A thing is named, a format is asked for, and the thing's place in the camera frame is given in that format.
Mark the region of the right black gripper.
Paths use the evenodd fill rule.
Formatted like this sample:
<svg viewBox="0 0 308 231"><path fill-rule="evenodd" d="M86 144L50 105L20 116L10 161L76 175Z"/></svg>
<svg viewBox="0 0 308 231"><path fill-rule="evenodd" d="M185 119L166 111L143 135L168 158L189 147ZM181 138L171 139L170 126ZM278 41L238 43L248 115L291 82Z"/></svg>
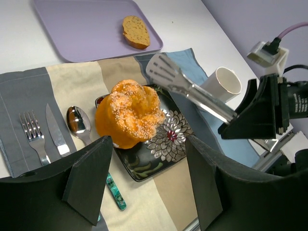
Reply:
<svg viewBox="0 0 308 231"><path fill-rule="evenodd" d="M222 139L273 139L291 119L307 118L308 82L288 82L278 74L251 79L235 112L235 120L218 128Z"/></svg>

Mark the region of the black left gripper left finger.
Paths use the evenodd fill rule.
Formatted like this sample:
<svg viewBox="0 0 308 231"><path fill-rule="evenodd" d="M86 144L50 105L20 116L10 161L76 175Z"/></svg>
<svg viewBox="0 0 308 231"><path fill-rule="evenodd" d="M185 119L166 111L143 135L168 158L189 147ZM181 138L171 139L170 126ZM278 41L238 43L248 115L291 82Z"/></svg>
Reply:
<svg viewBox="0 0 308 231"><path fill-rule="evenodd" d="M17 178L0 180L3 231L90 231L98 222L113 151L104 136Z"/></svg>

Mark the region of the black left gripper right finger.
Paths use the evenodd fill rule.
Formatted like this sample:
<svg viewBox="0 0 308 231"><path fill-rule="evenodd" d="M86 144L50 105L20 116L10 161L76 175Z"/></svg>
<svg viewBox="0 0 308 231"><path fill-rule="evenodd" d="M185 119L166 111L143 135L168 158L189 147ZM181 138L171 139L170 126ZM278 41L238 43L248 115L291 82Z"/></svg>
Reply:
<svg viewBox="0 0 308 231"><path fill-rule="evenodd" d="M306 170L275 176L242 165L193 135L185 145L201 230L307 230Z"/></svg>

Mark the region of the metal serving tongs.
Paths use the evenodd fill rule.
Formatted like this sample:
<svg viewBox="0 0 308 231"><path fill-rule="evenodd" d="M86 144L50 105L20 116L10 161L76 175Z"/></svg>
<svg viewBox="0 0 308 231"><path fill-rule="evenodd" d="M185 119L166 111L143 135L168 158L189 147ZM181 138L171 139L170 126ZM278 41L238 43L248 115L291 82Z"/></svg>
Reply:
<svg viewBox="0 0 308 231"><path fill-rule="evenodd" d="M188 79L181 69L165 54L154 54L146 66L152 82L166 90L185 96L202 110L225 124L235 120L237 113L221 100Z"/></svg>

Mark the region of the sliced bread piece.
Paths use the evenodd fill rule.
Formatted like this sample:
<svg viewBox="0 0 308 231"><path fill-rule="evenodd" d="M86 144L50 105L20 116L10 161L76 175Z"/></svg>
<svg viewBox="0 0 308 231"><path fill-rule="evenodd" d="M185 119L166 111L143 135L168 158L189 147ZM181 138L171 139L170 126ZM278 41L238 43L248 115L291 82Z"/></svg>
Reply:
<svg viewBox="0 0 308 231"><path fill-rule="evenodd" d="M149 32L141 18L134 15L126 16L122 28L123 36L131 47L144 50L150 46Z"/></svg>

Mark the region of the white ceramic mug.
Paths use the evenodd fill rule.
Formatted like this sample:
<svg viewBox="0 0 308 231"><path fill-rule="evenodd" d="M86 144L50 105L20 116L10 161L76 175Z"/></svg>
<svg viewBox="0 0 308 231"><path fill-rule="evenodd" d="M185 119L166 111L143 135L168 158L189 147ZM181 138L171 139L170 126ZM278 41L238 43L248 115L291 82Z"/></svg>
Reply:
<svg viewBox="0 0 308 231"><path fill-rule="evenodd" d="M200 87L224 103L242 91L242 84L235 72L222 66L218 67Z"/></svg>

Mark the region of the black floral square plate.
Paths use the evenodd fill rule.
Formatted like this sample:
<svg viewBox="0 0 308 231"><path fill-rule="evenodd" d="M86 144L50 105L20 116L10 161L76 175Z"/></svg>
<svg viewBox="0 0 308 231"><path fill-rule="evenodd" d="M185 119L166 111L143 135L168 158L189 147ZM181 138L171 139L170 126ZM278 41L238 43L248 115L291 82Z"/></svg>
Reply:
<svg viewBox="0 0 308 231"><path fill-rule="evenodd" d="M114 148L128 174L137 182L171 167L186 157L185 140L193 130L168 91L151 84L160 100L165 120L156 135L130 149Z"/></svg>

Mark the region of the striped cloth placemat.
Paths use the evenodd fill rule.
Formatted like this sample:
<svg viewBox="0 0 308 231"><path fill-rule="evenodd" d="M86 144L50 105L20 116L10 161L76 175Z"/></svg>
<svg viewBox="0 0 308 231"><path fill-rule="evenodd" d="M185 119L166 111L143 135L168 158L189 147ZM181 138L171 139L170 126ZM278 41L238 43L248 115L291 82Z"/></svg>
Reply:
<svg viewBox="0 0 308 231"><path fill-rule="evenodd" d="M36 106L37 112L44 113L42 103L52 99L62 113L77 104L93 118L95 99L107 94L118 81L131 78L139 83L147 82L145 66L148 61L149 56L144 55L3 74L0 77L0 110L5 119L14 123L8 131L18 135L15 143L20 149L30 150L17 117L22 108ZM217 134L220 123L215 117L199 111L180 95L171 94L171 98L205 143L249 167L259 160L247 140L222 140ZM120 211L111 194L106 192L103 196L106 222L99 222L98 229L181 231L197 217L186 160L171 163L170 168L141 183L128 175L117 156L112 159L111 171L120 184L128 208Z"/></svg>

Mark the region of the lavender plastic tray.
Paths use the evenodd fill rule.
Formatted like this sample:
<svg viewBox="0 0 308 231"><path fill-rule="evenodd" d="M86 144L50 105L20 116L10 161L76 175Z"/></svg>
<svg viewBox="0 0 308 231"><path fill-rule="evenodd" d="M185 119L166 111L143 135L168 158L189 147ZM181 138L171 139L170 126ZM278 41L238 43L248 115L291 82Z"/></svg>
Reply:
<svg viewBox="0 0 308 231"><path fill-rule="evenodd" d="M159 51L163 41L132 0L35 0L33 6L58 55L81 63ZM123 19L145 22L150 46L138 50L123 36Z"/></svg>

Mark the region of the aluminium frame rail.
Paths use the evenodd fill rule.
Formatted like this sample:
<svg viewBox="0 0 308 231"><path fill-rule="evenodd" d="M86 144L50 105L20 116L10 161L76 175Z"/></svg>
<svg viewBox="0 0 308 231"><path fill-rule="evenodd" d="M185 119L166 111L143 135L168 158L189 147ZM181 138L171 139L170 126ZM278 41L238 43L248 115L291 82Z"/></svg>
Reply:
<svg viewBox="0 0 308 231"><path fill-rule="evenodd" d="M282 156L281 148L286 145L294 136L293 131L278 135L271 140L251 140L252 147L259 154L258 161L252 166L253 169L266 172Z"/></svg>

